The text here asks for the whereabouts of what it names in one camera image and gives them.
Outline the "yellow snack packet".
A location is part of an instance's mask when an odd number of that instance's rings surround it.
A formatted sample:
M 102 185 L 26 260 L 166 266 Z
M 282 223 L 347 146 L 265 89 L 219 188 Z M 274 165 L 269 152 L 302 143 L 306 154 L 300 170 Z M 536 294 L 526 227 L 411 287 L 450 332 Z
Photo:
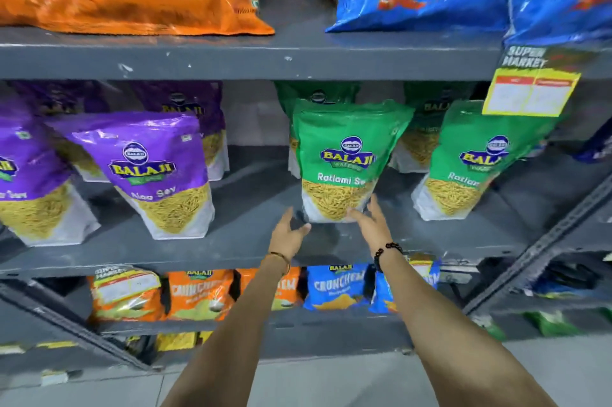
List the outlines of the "yellow snack packet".
M 155 349 L 157 352 L 194 349 L 203 344 L 211 334 L 212 331 L 158 334 Z

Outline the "purple snack packet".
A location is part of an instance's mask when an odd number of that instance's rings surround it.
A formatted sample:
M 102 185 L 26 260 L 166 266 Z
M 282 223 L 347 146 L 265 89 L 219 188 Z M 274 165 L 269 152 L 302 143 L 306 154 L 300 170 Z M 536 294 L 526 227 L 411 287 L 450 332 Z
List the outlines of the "purple snack packet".
M 35 114 L 47 119 L 58 114 L 109 113 L 102 86 L 98 81 L 34 80 L 9 81 L 9 86 L 25 97 Z M 56 130 L 48 131 L 57 155 L 81 176 L 85 182 L 108 182 L 93 158 L 80 145 Z
M 91 156 L 153 239 L 206 236 L 215 208 L 200 123 L 192 113 L 74 114 L 47 124 Z
M 209 180 L 221 180 L 230 170 L 222 81 L 131 81 L 130 86 L 147 111 L 196 116 Z
M 101 227 L 47 127 L 11 93 L 0 96 L 0 223 L 28 247 L 78 245 Z

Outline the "person's left forearm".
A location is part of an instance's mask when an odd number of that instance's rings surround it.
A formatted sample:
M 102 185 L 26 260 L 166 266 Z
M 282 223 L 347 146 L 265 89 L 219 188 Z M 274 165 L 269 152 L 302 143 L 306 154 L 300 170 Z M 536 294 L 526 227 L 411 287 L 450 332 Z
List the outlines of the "person's left forearm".
M 277 285 L 291 267 L 268 253 L 225 320 L 183 369 L 160 407 L 247 407 Z

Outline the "person's right forearm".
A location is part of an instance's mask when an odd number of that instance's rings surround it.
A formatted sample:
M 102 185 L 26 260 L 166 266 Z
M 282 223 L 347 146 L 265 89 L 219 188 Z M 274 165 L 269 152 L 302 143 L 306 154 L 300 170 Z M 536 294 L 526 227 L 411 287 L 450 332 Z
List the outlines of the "person's right forearm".
M 389 243 L 375 255 L 440 407 L 558 407 L 500 342 Z

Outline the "person's right hand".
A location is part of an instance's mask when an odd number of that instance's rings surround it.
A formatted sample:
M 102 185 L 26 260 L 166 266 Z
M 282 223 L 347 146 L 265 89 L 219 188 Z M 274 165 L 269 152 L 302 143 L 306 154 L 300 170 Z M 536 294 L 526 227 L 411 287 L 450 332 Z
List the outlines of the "person's right hand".
M 379 206 L 376 194 L 372 194 L 367 204 L 367 212 L 371 217 L 371 225 L 359 226 L 362 236 L 370 250 L 371 257 L 374 258 L 379 250 L 385 250 L 387 244 L 394 242 L 386 223 L 386 218 Z

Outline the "grey metal shelf rack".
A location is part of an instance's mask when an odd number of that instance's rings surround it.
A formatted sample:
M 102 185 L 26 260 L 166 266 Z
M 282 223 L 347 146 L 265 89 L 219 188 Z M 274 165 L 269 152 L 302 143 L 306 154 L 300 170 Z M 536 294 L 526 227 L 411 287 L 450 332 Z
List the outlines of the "grey metal shelf rack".
M 0 81 L 222 80 L 231 171 L 212 183 L 215 222 L 204 239 L 155 241 L 111 186 L 77 181 L 101 228 L 80 245 L 26 247 L 0 233 L 0 380 L 44 370 L 120 367 L 157 372 L 191 350 L 162 355 L 157 334 L 200 332 L 213 321 L 88 324 L 85 277 L 109 265 L 164 276 L 189 269 L 256 267 L 267 233 L 288 205 L 302 215 L 301 189 L 286 168 L 288 126 L 263 81 L 361 81 L 371 101 L 395 99 L 401 82 L 490 81 L 502 33 L 325 33 L 328 0 L 260 0 L 274 35 L 91 35 L 0 26 Z M 511 339 L 537 338 L 523 316 L 562 310 L 588 334 L 612 334 L 601 307 L 612 303 L 612 162 L 582 164 L 553 143 L 493 184 L 463 222 L 426 222 L 412 208 L 417 175 L 385 169 L 376 191 L 405 251 L 446 259 L 492 260 L 468 285 L 442 292 L 469 315 L 492 313 Z

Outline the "green snack packet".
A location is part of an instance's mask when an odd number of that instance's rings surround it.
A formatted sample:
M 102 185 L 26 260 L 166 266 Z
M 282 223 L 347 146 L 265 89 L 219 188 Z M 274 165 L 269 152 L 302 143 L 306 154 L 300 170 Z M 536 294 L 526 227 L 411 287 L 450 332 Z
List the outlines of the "green snack packet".
M 438 146 L 446 111 L 457 100 L 469 100 L 475 81 L 405 81 L 404 102 L 413 117 L 398 140 L 389 166 L 400 173 L 426 173 Z
M 411 195 L 424 221 L 466 219 L 494 179 L 530 153 L 558 120 L 485 115 L 483 107 L 483 101 L 462 100 L 445 113 L 430 169 Z
M 299 140 L 295 135 L 293 113 L 299 100 L 321 105 L 354 103 L 361 89 L 358 81 L 274 81 L 279 103 L 289 119 L 288 171 L 296 179 L 301 178 L 296 152 Z
M 299 100 L 293 129 L 304 218 L 353 222 L 348 211 L 363 211 L 414 112 L 394 100 L 332 105 Z

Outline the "small orange snack packet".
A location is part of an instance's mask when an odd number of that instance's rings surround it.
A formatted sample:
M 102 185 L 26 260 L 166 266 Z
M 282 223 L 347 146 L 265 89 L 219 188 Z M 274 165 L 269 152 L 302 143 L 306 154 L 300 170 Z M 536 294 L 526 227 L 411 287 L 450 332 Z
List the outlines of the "small orange snack packet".
M 236 269 L 236 271 L 240 275 L 240 295 L 243 295 L 258 269 Z M 291 267 L 289 272 L 283 276 L 277 285 L 271 304 L 272 311 L 289 310 L 303 302 L 298 291 L 300 276 L 300 267 Z
M 87 278 L 91 296 L 90 285 L 93 275 Z M 160 283 L 160 287 L 155 290 L 109 305 L 99 304 L 92 296 L 92 312 L 89 319 L 96 323 L 101 321 L 159 321 L 163 319 L 165 307 L 162 303 L 162 282 Z
M 221 321 L 234 304 L 231 269 L 180 271 L 167 275 L 170 291 L 169 320 Z

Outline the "small blue snack packet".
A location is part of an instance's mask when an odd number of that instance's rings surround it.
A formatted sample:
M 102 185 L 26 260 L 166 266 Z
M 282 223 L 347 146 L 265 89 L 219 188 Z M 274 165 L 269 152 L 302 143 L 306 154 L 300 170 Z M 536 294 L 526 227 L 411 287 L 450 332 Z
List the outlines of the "small blue snack packet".
M 304 308 L 309 311 L 346 310 L 364 304 L 368 268 L 368 264 L 306 267 L 308 292 Z
M 405 255 L 404 259 L 413 269 L 434 289 L 438 288 L 441 274 L 441 262 L 430 255 Z M 369 311 L 377 315 L 396 313 L 397 306 L 391 287 L 382 272 L 375 272 L 374 290 L 369 305 Z

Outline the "green snack bag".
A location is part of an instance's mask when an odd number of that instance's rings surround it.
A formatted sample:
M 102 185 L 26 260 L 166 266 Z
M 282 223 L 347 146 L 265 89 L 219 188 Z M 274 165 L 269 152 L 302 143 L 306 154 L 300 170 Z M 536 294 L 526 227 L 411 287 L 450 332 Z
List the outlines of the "green snack bag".
M 570 337 L 582 332 L 565 317 L 562 311 L 528 311 L 523 314 L 545 338 Z

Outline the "person's left hand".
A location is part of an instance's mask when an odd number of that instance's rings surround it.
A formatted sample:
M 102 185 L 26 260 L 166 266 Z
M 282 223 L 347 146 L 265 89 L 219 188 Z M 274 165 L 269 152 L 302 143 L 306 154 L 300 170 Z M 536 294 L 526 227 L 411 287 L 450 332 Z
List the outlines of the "person's left hand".
M 288 263 L 298 253 L 303 242 L 293 238 L 292 219 L 293 208 L 289 207 L 273 229 L 269 245 L 270 254 L 282 256 Z

